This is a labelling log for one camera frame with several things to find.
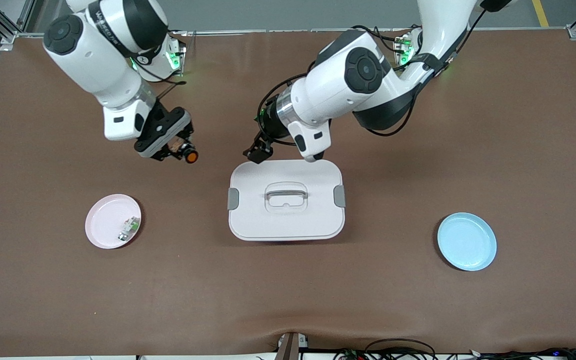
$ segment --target yellow floor line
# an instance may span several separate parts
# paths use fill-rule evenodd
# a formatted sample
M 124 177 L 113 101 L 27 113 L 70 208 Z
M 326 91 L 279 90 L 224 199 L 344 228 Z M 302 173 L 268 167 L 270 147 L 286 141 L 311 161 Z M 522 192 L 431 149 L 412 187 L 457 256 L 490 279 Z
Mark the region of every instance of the yellow floor line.
M 532 6 L 534 7 L 534 12 L 537 13 L 537 19 L 539 19 L 539 25 L 542 28 L 548 28 L 548 19 L 546 18 L 546 13 L 544 12 L 544 7 L 542 6 L 541 0 L 532 0 Z

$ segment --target plate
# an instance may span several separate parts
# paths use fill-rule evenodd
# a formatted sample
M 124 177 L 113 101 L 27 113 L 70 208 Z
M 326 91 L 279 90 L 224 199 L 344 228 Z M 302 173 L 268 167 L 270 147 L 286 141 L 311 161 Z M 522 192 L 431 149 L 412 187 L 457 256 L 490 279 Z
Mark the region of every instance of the plate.
M 139 219 L 137 230 L 127 240 L 118 239 L 124 222 L 132 217 Z M 139 231 L 142 210 L 134 198 L 126 194 L 110 194 L 97 201 L 86 217 L 86 235 L 90 242 L 101 249 L 115 249 L 130 242 Z
M 468 212 L 457 212 L 443 219 L 437 242 L 443 257 L 464 271 L 484 269 L 497 254 L 497 239 L 492 228 Z

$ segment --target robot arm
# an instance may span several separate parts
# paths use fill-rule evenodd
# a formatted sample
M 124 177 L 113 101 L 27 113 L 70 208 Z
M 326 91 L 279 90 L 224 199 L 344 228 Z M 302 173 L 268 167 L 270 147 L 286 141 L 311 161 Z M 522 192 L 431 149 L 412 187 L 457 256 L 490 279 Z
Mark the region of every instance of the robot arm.
M 272 155 L 270 144 L 291 136 L 307 162 L 331 145 L 329 120 L 352 112 L 368 130 L 386 130 L 409 110 L 414 98 L 455 56 L 477 0 L 418 0 L 423 30 L 411 43 L 423 43 L 397 75 L 372 36 L 347 30 L 317 55 L 314 68 L 272 98 L 258 114 L 260 132 L 244 151 L 259 164 Z M 502 8 L 510 0 L 484 0 Z
M 157 0 L 66 0 L 114 45 L 148 82 L 183 71 L 186 46 L 168 35 L 168 19 Z
M 102 105 L 105 137 L 137 139 L 134 148 L 145 158 L 173 156 L 194 163 L 198 155 L 190 142 L 194 130 L 189 112 L 182 107 L 167 111 L 151 86 L 128 66 L 117 44 L 109 40 L 112 37 L 90 23 L 87 14 L 55 19 L 44 34 L 43 47 L 66 75 Z M 168 146 L 174 137 L 179 139 Z
M 153 89 L 82 13 L 52 23 L 43 37 L 51 59 L 103 107 L 103 134 L 110 141 L 136 139 L 156 101 Z

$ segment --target small electronic component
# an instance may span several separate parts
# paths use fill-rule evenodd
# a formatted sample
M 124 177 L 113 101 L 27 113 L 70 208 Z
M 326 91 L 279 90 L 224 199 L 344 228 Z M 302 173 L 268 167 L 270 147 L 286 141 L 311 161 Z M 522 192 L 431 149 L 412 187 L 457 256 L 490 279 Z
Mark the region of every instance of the small electronic component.
M 415 27 L 410 32 L 395 38 L 395 61 L 397 66 L 406 65 L 421 48 L 421 27 Z
M 117 235 L 117 239 L 126 242 L 137 232 L 137 229 L 139 229 L 139 218 L 133 216 L 123 222 L 123 228 L 121 232 L 119 232 L 119 235 Z

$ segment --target brown table cover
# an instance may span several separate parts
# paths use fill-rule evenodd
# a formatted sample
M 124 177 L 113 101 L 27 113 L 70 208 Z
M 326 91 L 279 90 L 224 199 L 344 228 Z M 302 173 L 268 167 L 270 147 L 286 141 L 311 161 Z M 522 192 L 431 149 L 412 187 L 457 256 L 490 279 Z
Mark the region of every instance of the brown table cover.
M 311 347 L 386 337 L 443 353 L 576 347 L 576 41 L 565 30 L 475 32 L 397 136 L 335 119 L 326 159 L 347 196 L 337 237 L 231 234 L 226 193 L 260 99 L 336 36 L 197 38 L 187 84 L 163 100 L 192 114 L 193 165 L 107 141 L 100 105 L 41 39 L 1 53 L 0 356 L 264 352 L 288 331 Z M 84 220 L 116 193 L 140 203 L 143 226 L 102 250 Z M 454 212 L 494 229 L 483 271 L 438 253 L 438 224 Z

